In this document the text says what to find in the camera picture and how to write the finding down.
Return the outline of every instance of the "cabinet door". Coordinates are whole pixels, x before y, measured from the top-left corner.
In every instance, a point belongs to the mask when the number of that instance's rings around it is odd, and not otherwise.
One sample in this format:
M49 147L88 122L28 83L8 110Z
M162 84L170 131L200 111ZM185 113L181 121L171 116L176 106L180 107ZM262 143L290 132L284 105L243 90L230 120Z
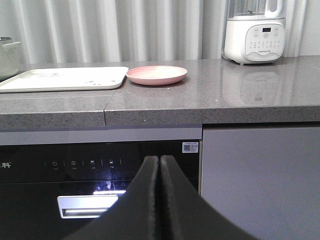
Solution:
M204 129L201 195L262 240L319 240L320 127Z

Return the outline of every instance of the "dishwasher control panel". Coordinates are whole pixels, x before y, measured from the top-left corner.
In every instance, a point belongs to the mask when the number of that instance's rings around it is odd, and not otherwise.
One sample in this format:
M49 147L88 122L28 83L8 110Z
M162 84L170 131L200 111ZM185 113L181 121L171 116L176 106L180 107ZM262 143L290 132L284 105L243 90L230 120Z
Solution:
M174 155L188 177L199 176L188 141L94 142L0 146L0 183L133 179L145 156Z

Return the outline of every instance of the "dishwasher handle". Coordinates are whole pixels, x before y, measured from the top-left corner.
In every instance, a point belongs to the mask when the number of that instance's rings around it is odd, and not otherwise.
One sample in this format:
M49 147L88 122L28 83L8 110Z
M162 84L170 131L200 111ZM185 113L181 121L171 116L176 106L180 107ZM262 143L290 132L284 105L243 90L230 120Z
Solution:
M58 196L57 202L62 219L98 218L116 201L118 195Z

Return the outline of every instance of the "chinese character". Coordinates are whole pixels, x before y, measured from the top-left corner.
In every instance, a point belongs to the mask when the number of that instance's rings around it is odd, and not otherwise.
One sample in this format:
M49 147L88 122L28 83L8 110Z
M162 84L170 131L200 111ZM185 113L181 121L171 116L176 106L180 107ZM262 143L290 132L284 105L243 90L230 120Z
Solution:
M11 162L2 162L1 163L1 168L4 168L4 169L6 169L6 168L10 168L11 167L11 164L10 164Z

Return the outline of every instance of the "white pot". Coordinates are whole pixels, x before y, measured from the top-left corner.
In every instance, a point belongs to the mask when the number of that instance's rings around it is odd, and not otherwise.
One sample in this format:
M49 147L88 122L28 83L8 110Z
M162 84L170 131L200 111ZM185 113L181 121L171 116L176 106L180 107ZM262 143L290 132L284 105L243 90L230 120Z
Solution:
M0 82L19 72L19 61L16 47L21 42L12 42L10 37L0 37Z

